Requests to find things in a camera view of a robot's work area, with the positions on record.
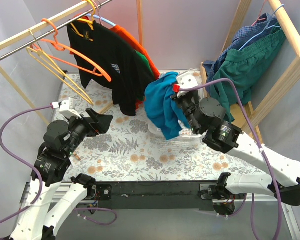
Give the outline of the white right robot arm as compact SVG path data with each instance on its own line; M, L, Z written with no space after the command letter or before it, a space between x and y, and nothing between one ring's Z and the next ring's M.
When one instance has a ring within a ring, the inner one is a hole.
M224 120L226 110L211 97L193 100L194 92L176 93L171 99L184 113L191 131L203 135L210 149L238 158L263 171L260 175L222 173L215 184L200 192L207 199L227 199L239 194L275 197L290 206L300 206L300 161L258 146L241 128Z

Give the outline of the dark yellow plastic hanger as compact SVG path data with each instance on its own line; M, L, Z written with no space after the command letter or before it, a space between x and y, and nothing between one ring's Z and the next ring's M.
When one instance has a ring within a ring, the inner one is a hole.
M92 12L93 14L96 13L96 10L97 10L97 5L95 3L94 0L86 0L86 2L88 2L91 6L92 6ZM78 18L77 21L78 22L81 22L81 23L86 23L89 28L93 31L94 28L93 28L93 20L94 20L94 17L91 18L92 20L90 20L87 16L83 16L81 18ZM76 33L78 36L82 37L84 40L87 40L87 41L90 41L90 42L93 42L94 40L90 38L90 31L89 30L86 30L84 33L81 33L77 28L76 26L74 25L74 23L71 23L71 29L74 33Z

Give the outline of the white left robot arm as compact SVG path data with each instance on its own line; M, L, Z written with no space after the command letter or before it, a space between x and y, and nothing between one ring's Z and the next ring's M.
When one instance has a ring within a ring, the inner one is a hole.
M25 206L18 213L18 222L9 240L54 240L57 233L82 200L109 200L111 190L86 174L72 177L67 193L50 209L65 173L71 166L70 157L85 138L106 134L112 115L99 114L87 108L88 116L75 110L63 113L66 120L56 120L47 126L43 144L31 173L30 189Z

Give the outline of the orange plastic hanger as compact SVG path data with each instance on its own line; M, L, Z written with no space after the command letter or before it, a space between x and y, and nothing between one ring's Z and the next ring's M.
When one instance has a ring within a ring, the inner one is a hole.
M58 61L60 61L62 63L68 64L68 65L70 65L72 67L75 67L75 68L77 68L79 70L87 72L87 73L89 73L91 75L94 75L94 76L97 76L97 77L104 77L109 83L112 82L111 76L101 66L99 66L97 63L95 63L93 60L91 60L90 58L88 58L84 54L80 53L79 51L71 48L70 46L67 46L67 45L64 45L64 44L58 42L57 36L58 36L59 32L57 30L57 27L50 20L48 20L47 18L43 18L41 21L49 24L54 29L54 35L53 35L54 40L43 38L40 41L43 41L43 42L46 42L46 43L50 43L57 51L60 51L60 52L68 50L71 54L79 57L80 59L82 59L85 62L87 62L90 65L92 65L93 69L89 70L87 68L84 68L84 67L79 66L79 65L75 65L73 63L70 63L68 61L62 60L62 59L57 58L57 57L51 57L52 59L55 59L55 60L58 60Z

